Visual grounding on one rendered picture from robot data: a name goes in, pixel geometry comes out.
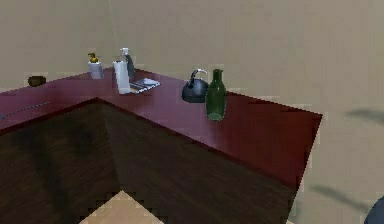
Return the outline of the dark wood kitchen counter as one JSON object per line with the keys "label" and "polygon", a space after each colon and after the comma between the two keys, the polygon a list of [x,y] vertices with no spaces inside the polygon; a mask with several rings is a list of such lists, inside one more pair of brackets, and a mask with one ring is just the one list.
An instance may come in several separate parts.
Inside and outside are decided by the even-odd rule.
{"label": "dark wood kitchen counter", "polygon": [[220,121],[112,70],[0,93],[0,224],[286,224],[319,114],[231,93]]}

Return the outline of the black kettle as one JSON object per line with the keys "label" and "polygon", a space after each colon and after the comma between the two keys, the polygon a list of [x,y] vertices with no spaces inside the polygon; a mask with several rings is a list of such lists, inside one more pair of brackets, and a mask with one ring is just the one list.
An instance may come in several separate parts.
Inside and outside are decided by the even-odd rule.
{"label": "black kettle", "polygon": [[197,78],[198,73],[207,74],[203,69],[192,72],[189,81],[182,88],[181,97],[188,103],[204,103],[209,84],[202,78]]}

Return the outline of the green glass bottle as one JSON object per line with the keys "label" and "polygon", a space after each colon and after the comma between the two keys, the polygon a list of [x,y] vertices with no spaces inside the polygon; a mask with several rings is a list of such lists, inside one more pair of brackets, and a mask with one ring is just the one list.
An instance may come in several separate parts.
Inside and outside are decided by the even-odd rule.
{"label": "green glass bottle", "polygon": [[220,121],[226,109],[226,88],[222,80],[223,71],[213,70],[213,79],[206,94],[206,115],[209,120]]}

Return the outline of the striped dish cloth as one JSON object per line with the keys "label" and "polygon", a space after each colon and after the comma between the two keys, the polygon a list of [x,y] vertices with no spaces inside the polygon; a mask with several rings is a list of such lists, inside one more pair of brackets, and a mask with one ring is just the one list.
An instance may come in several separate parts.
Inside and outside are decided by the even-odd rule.
{"label": "striped dish cloth", "polygon": [[130,84],[131,92],[134,94],[145,92],[157,86],[160,86],[160,82],[149,78],[137,80]]}

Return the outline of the grey spray bottle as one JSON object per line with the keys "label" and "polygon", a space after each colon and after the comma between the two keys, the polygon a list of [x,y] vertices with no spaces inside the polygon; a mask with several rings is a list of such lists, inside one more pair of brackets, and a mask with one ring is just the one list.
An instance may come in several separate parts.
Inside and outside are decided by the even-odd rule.
{"label": "grey spray bottle", "polygon": [[135,67],[130,55],[130,50],[128,48],[121,48],[121,53],[126,58],[128,76],[130,79],[133,79],[135,75]]}

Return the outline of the white soap dispenser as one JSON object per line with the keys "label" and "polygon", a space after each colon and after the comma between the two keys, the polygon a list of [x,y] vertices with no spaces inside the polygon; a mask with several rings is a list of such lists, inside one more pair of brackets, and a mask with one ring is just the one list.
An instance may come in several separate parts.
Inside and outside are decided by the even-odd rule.
{"label": "white soap dispenser", "polygon": [[96,57],[95,53],[89,53],[88,66],[90,75],[93,79],[102,79],[104,77],[103,68],[101,62]]}

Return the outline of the dark brown round bowl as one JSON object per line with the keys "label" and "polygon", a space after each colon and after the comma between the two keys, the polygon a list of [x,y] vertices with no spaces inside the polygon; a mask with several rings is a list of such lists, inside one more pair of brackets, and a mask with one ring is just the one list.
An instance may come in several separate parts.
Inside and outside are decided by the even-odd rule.
{"label": "dark brown round bowl", "polygon": [[46,83],[44,76],[30,76],[27,80],[30,87],[38,87]]}

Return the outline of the dark blue round object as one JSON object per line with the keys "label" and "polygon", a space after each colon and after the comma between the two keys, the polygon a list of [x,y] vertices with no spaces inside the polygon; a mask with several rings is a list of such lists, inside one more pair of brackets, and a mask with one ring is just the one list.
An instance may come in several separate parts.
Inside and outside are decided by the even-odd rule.
{"label": "dark blue round object", "polygon": [[365,224],[384,224],[384,196],[371,208]]}

